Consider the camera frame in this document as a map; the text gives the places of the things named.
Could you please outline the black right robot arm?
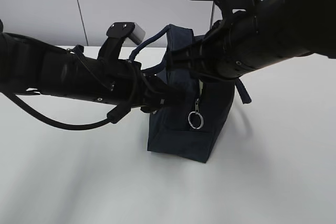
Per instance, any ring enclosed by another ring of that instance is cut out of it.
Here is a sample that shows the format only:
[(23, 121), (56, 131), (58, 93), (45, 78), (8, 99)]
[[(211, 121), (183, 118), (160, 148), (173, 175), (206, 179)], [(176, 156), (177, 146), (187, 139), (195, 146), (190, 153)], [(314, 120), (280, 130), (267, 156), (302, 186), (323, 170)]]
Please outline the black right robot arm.
[(234, 80), (294, 57), (335, 58), (335, 0), (212, 1), (223, 19), (201, 40), (171, 50), (167, 70)]

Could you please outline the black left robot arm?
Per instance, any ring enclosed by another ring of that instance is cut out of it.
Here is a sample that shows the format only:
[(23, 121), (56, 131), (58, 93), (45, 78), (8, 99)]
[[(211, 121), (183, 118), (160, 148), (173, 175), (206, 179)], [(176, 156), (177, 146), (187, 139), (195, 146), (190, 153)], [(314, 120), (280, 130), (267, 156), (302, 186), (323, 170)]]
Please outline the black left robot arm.
[(134, 22), (116, 22), (97, 58), (80, 45), (66, 50), (38, 39), (1, 32), (1, 90), (157, 110), (184, 103), (186, 92), (158, 76), (143, 73), (139, 62), (119, 57), (126, 39), (139, 44), (144, 30)]

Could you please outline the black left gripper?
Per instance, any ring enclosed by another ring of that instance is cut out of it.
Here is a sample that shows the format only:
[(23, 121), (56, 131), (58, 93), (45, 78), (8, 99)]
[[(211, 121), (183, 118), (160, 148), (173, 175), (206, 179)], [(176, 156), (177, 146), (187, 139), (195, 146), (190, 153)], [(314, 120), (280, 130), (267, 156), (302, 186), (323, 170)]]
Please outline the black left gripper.
[(184, 76), (147, 76), (136, 62), (127, 61), (133, 70), (131, 108), (156, 113), (163, 108), (183, 108), (189, 103), (191, 81)]

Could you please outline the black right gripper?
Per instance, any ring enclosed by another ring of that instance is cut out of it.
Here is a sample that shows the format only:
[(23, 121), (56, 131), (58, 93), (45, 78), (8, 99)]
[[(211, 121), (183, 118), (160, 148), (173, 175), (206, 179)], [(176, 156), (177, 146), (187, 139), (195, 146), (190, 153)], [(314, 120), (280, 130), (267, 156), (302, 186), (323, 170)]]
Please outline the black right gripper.
[(199, 40), (184, 48), (169, 49), (166, 56), (166, 69), (186, 70), (193, 78), (201, 80), (223, 80), (216, 70), (218, 58), (208, 54)]

